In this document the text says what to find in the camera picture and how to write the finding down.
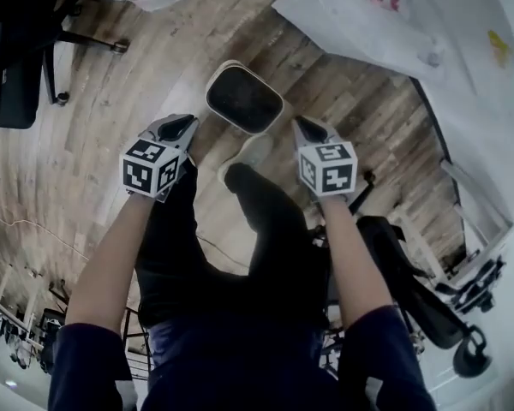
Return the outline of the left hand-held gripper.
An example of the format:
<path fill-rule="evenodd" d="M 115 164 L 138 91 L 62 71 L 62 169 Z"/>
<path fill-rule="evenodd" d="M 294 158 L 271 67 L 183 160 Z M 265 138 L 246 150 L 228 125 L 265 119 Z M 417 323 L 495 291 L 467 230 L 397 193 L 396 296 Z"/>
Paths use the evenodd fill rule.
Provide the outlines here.
<path fill-rule="evenodd" d="M 184 175 L 182 167 L 198 129 L 191 114 L 172 114 L 152 122 L 120 156 L 119 173 L 126 191 L 165 202 Z"/>

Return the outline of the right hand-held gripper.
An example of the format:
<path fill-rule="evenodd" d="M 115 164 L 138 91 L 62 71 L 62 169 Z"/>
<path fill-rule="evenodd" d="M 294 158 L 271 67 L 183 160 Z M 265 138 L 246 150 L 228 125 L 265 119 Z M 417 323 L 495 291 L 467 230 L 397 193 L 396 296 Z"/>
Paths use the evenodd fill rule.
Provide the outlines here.
<path fill-rule="evenodd" d="M 292 128 L 302 183 L 318 199 L 354 193 L 358 159 L 352 144 L 318 119 L 297 116 Z"/>

